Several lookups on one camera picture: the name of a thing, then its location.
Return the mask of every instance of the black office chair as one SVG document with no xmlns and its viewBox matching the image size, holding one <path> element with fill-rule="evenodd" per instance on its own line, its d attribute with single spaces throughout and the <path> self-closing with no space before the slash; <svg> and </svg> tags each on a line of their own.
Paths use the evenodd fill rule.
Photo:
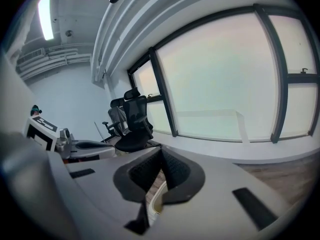
<svg viewBox="0 0 320 240">
<path fill-rule="evenodd" d="M 123 105 L 125 103 L 124 98 L 116 98 L 110 102 L 110 109 L 108 110 L 109 117 L 112 120 L 112 124 L 108 126 L 108 122 L 103 122 L 109 134 L 108 139 L 116 136 L 123 137 L 129 132 L 127 125 L 127 117 Z"/>
<path fill-rule="evenodd" d="M 153 126 L 147 118 L 147 97 L 140 96 L 138 88 L 124 94 L 123 104 L 128 128 L 131 132 L 123 136 L 115 148 L 124 152 L 135 152 L 145 148 L 148 140 L 153 139 Z"/>
</svg>

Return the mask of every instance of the chair headrest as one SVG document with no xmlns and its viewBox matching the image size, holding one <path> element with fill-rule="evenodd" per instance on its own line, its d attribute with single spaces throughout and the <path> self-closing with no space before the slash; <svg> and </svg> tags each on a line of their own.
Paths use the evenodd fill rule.
<svg viewBox="0 0 320 240">
<path fill-rule="evenodd" d="M 124 98 L 116 98 L 111 100 L 110 102 L 110 107 L 115 108 L 115 107 L 122 107 L 124 105 L 125 99 Z"/>
<path fill-rule="evenodd" d="M 138 88 L 134 88 L 132 90 L 128 90 L 125 94 L 124 94 L 124 99 L 127 100 L 131 100 L 134 98 L 137 98 L 140 96 L 140 92 L 138 91 Z"/>
</svg>

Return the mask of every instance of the ceiling light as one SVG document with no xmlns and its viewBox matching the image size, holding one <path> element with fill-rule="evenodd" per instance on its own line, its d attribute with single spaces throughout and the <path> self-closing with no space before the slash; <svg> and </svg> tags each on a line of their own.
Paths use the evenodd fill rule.
<svg viewBox="0 0 320 240">
<path fill-rule="evenodd" d="M 51 26 L 50 0 L 40 0 L 38 3 L 38 11 L 44 39 L 53 39 L 54 34 Z"/>
</svg>

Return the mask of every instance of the window pane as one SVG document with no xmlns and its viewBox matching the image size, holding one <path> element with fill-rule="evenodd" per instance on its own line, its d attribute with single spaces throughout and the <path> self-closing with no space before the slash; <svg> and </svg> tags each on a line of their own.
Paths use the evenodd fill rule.
<svg viewBox="0 0 320 240">
<path fill-rule="evenodd" d="M 289 84 L 288 103 L 280 137 L 305 135 L 316 109 L 318 86 L 315 83 Z"/>
<path fill-rule="evenodd" d="M 240 141 L 234 116 L 214 116 L 234 111 L 244 117 L 249 140 L 270 139 L 278 81 L 266 35 L 253 13 L 202 25 L 159 49 L 158 55 L 180 135 Z M 181 116 L 192 111 L 212 116 Z"/>
<path fill-rule="evenodd" d="M 171 134 L 164 102 L 161 100 L 148 103 L 146 109 L 148 121 L 153 125 L 153 130 Z"/>
<path fill-rule="evenodd" d="M 284 16 L 270 16 L 280 38 L 289 74 L 316 74 L 315 60 L 306 32 L 300 20 Z"/>
<path fill-rule="evenodd" d="M 143 64 L 134 74 L 134 82 L 141 95 L 148 97 L 159 95 L 159 89 L 150 60 Z"/>
</svg>

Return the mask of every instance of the black window frame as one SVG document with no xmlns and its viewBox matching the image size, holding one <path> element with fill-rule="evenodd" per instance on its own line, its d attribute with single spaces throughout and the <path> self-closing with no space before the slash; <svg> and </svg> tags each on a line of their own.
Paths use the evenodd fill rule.
<svg viewBox="0 0 320 240">
<path fill-rule="evenodd" d="M 287 113 L 289 84 L 316 83 L 318 85 L 315 112 L 313 115 L 310 130 L 307 133 L 307 135 L 313 136 L 317 122 L 318 122 L 318 118 L 320 115 L 320 60 L 319 60 L 320 45 L 319 45 L 319 41 L 317 43 L 315 41 L 317 40 L 318 37 L 314 33 L 311 27 L 311 24 L 308 22 L 306 16 L 303 14 L 302 11 L 286 8 L 283 6 L 261 5 L 258 3 L 255 3 L 251 6 L 237 7 L 237 8 L 215 12 L 179 28 L 178 30 L 169 34 L 167 37 L 165 37 L 160 42 L 155 44 L 153 47 L 150 47 L 148 51 L 145 54 L 143 54 L 143 56 L 139 58 L 138 61 L 130 69 L 128 69 L 127 73 L 128 73 L 131 87 L 135 88 L 136 84 L 133 78 L 133 73 L 136 72 L 148 60 L 151 61 L 151 65 L 152 65 L 156 82 L 160 91 L 160 95 L 155 97 L 149 97 L 148 103 L 163 101 L 166 114 L 168 117 L 168 121 L 170 124 L 172 136 L 176 137 L 179 135 L 179 133 L 175 124 L 174 113 L 170 103 L 170 98 L 169 98 L 168 90 L 166 87 L 166 82 L 164 79 L 163 69 L 161 68 L 161 64 L 159 63 L 157 50 L 165 46 L 169 42 L 173 41 L 174 39 L 182 36 L 186 32 L 191 31 L 195 28 L 198 28 L 204 24 L 207 24 L 216 20 L 220 20 L 223 18 L 231 17 L 231 16 L 249 14 L 249 13 L 255 13 L 257 18 L 260 20 L 261 27 L 264 29 L 264 32 L 266 33 L 266 36 L 272 45 L 273 56 L 276 58 L 276 64 L 277 64 L 276 66 L 277 66 L 278 86 L 279 86 L 278 108 L 277 108 L 277 115 L 276 115 L 274 128 L 270 136 L 270 141 L 276 144 L 278 141 L 295 139 L 295 138 L 306 136 L 306 135 L 301 135 L 301 136 L 280 138 L 280 135 L 284 126 L 285 118 L 286 118 L 286 113 Z M 301 21 L 311 46 L 315 67 L 316 67 L 316 74 L 288 73 L 285 53 L 284 53 L 280 38 L 277 34 L 276 28 L 272 24 L 269 16 L 284 16 L 284 17 L 298 19 Z"/>
</svg>

